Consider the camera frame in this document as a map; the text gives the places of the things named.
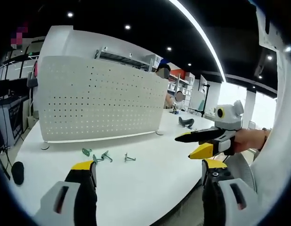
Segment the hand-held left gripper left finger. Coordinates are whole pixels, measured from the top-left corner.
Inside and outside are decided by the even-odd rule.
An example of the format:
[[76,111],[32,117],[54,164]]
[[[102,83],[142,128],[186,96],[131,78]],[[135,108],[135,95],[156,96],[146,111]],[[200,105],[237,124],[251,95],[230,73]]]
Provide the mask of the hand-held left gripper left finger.
[[75,164],[40,200],[33,219],[39,226],[96,226],[96,163]]

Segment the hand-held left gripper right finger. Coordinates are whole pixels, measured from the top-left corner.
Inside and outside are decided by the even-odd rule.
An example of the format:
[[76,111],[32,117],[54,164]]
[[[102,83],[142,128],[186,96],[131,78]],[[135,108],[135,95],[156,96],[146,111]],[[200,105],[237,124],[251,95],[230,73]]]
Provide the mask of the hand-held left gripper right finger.
[[205,226],[250,226],[258,218],[258,195],[245,158],[202,161]]

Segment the person's right hand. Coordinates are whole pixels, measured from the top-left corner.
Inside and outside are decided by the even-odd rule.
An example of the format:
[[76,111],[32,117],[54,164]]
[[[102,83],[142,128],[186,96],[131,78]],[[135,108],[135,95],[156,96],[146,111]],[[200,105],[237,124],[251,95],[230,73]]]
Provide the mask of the person's right hand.
[[270,129],[240,129],[235,133],[234,137],[234,152],[240,153],[248,149],[257,149],[261,151],[264,147]]

